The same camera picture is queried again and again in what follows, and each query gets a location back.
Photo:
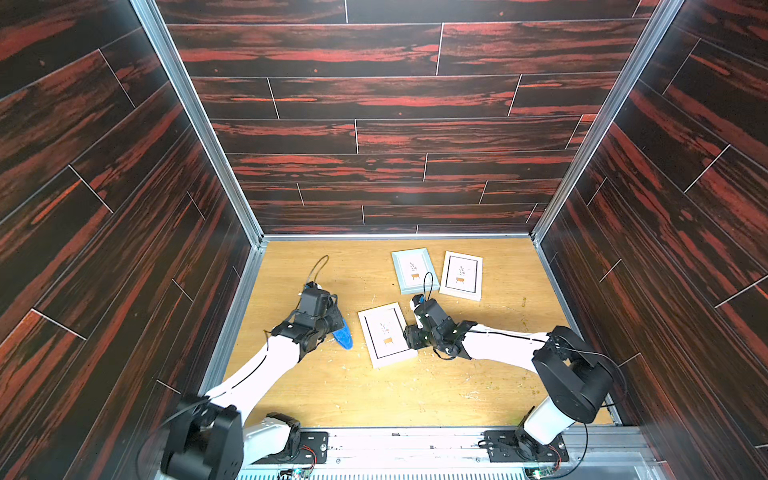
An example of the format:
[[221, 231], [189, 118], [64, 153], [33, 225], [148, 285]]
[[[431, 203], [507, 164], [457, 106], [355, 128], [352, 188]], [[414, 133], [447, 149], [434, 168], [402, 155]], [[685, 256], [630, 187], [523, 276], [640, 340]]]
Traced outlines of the blue microfiber cloth black trim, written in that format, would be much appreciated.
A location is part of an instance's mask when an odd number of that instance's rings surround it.
[[333, 332], [335, 341], [345, 350], [351, 350], [354, 347], [354, 341], [348, 323], [343, 320], [342, 327]]

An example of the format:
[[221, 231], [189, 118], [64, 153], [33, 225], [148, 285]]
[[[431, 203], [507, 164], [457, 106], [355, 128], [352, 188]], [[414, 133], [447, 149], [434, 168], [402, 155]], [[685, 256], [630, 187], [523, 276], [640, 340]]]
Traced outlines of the cream white picture frame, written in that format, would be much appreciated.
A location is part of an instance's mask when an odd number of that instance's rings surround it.
[[418, 352], [405, 340], [405, 317], [397, 302], [358, 313], [374, 369], [415, 359]]

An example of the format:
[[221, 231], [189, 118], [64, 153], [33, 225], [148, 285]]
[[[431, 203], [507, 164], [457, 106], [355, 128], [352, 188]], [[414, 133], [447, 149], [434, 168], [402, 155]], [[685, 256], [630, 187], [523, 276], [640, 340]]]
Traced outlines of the light blue picture frame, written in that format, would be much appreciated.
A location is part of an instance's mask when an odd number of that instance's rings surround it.
[[440, 288], [439, 276], [426, 248], [395, 251], [392, 260], [403, 295], [435, 292]]

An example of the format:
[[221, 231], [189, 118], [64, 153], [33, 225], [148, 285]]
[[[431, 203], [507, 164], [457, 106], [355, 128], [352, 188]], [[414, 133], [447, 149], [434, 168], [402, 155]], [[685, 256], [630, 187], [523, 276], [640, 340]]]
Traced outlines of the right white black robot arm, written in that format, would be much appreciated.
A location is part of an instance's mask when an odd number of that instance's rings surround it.
[[546, 398], [517, 427], [514, 445], [520, 450], [550, 445], [575, 423], [592, 423], [617, 374], [565, 326], [526, 334], [421, 315], [405, 327], [404, 339], [410, 348], [431, 348], [444, 360], [488, 360], [537, 374]]

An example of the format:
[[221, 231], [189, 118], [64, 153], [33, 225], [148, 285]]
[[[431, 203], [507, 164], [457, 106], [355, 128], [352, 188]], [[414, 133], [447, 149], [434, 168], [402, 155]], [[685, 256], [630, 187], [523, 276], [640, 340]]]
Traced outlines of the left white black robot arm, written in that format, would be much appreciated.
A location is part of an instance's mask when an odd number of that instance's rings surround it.
[[235, 374], [202, 396], [185, 397], [164, 421], [169, 435], [161, 472], [174, 479], [235, 479], [243, 467], [264, 459], [294, 462], [302, 452], [297, 420], [270, 414], [255, 427], [244, 422], [284, 374], [327, 334], [345, 327], [336, 306], [322, 315], [291, 312]]

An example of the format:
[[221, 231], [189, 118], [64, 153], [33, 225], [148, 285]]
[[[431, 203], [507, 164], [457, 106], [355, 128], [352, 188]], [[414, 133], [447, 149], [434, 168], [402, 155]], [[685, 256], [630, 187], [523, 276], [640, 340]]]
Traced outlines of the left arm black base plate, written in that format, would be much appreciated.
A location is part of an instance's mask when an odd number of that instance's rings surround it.
[[268, 455], [254, 462], [254, 465], [325, 464], [328, 458], [329, 433], [327, 431], [301, 430], [293, 436], [283, 451]]

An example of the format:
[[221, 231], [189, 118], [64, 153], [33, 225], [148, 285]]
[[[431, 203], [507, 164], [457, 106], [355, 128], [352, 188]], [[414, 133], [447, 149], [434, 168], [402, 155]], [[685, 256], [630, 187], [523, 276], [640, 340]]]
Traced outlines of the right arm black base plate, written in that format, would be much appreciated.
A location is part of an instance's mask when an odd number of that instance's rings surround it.
[[516, 429], [486, 430], [478, 442], [487, 451], [491, 463], [560, 463], [569, 460], [562, 436], [541, 444]]

